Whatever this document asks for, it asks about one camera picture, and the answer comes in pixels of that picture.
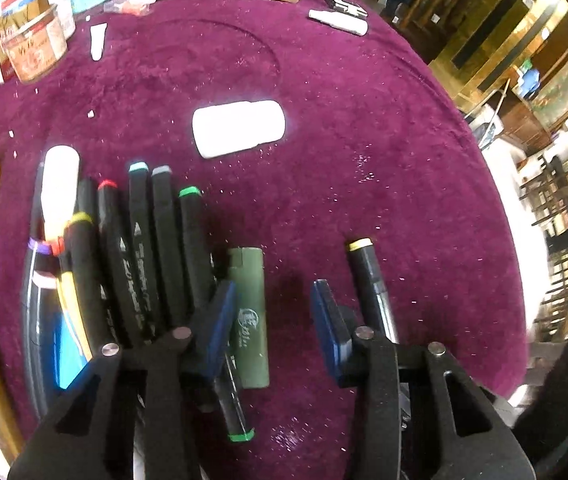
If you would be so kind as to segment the black marker yellow band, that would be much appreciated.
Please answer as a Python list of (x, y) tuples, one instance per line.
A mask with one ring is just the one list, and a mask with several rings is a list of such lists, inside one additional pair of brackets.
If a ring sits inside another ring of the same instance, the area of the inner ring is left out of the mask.
[(78, 307), (93, 356), (100, 356), (105, 344), (112, 341), (107, 309), (101, 296), (97, 233), (86, 212), (74, 214), (64, 230), (70, 252)]

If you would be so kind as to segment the black marker grey cap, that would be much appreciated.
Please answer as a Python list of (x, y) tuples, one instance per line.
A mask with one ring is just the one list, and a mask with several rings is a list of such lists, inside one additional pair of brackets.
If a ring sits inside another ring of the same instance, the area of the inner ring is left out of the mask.
[(167, 321), (170, 328), (184, 325), (187, 300), (184, 285), (181, 233), (174, 204), (172, 170), (159, 166), (151, 173), (151, 191)]

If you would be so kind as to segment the white small tube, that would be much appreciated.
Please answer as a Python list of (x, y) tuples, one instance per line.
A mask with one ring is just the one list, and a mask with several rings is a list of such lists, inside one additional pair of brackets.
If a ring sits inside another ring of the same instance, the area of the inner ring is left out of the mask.
[(101, 60), (105, 51), (107, 23), (93, 25), (90, 28), (90, 58), (94, 62)]

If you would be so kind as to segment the black marker light-blue cap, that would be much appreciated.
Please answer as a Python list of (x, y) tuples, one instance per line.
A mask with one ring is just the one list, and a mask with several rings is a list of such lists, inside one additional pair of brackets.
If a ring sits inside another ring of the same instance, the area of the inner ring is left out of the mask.
[(150, 336), (156, 338), (160, 332), (161, 312), (148, 180), (149, 168), (146, 162), (133, 162), (128, 167), (128, 214), (133, 254)]

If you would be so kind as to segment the black marker red cap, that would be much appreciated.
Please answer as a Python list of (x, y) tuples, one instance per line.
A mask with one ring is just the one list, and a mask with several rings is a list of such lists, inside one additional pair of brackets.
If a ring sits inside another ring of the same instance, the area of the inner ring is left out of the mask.
[(132, 348), (140, 347), (144, 343), (145, 318), (116, 183), (102, 180), (98, 184), (97, 200), (100, 241), (108, 260), (126, 339)]

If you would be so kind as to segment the white tube orange cap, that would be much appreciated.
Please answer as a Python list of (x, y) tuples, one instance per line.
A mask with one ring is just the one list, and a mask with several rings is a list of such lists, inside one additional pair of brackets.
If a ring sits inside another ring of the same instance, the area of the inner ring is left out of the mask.
[(45, 240), (54, 255), (63, 251), (61, 240), (74, 213), (79, 169), (80, 155), (72, 146), (55, 145), (45, 154), (41, 205)]

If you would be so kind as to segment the toothpick jar orange label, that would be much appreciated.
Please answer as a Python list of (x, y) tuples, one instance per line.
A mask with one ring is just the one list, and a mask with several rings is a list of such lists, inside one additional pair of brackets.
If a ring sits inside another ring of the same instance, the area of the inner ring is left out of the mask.
[(0, 42), (21, 82), (49, 73), (67, 52), (67, 39), (53, 4)]

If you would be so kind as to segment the black small case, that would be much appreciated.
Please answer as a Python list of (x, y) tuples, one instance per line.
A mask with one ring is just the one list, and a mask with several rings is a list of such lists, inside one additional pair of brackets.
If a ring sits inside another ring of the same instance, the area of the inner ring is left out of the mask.
[(367, 11), (348, 0), (325, 0), (327, 6), (334, 11), (353, 16), (354, 18), (367, 18)]

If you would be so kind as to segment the black marker green cap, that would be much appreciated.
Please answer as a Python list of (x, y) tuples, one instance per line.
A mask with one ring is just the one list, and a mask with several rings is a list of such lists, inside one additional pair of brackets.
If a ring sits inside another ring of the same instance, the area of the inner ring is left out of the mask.
[[(183, 236), (183, 256), (189, 295), (194, 313), (209, 304), (218, 284), (215, 281), (212, 256), (207, 239), (203, 193), (195, 186), (182, 188), (179, 204)], [(207, 379), (218, 398), (218, 404), (226, 426), (227, 437), (234, 443), (252, 440), (255, 430), (250, 427), (241, 405), (239, 380), (229, 348), (221, 373)]]

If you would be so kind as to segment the maroon tablecloth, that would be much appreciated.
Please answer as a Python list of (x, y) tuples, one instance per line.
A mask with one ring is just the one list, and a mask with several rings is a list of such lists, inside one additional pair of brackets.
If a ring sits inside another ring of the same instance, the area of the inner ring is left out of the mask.
[[(171, 167), (203, 191), (212, 248), (263, 251), (271, 382), (243, 397), (252, 441), (203, 430), (210, 477), (342, 476), (353, 395), (327, 374), (309, 291), (323, 278), (355, 305), (348, 240), (374, 242), (404, 342), (442, 342), (500, 396), (522, 381), (522, 282), (482, 153), (410, 44), (379, 18), (363, 37), (311, 21), (323, 1), (158, 0), (144, 16), (102, 14), (100, 61), (81, 22), (49, 74), (0, 84), (0, 371), (22, 434), (36, 418), (20, 288), (36, 168), (56, 144), (120, 186), (135, 160)], [(281, 140), (199, 155), (197, 108), (267, 100), (284, 111)]]

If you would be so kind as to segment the black marker yellow cap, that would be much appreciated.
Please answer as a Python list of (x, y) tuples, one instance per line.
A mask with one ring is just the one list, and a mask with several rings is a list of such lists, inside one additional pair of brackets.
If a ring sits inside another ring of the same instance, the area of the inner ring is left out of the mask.
[(398, 344), (398, 330), (392, 315), (389, 292), (372, 240), (360, 238), (351, 242), (347, 248), (347, 259), (363, 321)]

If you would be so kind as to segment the blue battery pack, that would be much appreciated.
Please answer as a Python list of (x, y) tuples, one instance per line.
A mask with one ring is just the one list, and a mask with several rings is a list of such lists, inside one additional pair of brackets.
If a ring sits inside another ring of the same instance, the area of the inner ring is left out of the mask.
[(81, 349), (74, 342), (68, 323), (61, 313), (56, 315), (54, 363), (56, 384), (60, 389), (67, 389), (87, 363)]

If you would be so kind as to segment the green lighter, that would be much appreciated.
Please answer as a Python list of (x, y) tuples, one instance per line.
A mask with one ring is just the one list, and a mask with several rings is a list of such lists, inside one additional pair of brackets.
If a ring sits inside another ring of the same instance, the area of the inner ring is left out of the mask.
[(231, 348), (239, 380), (245, 389), (267, 388), (270, 369), (262, 250), (254, 247), (229, 249), (227, 276), (236, 286)]

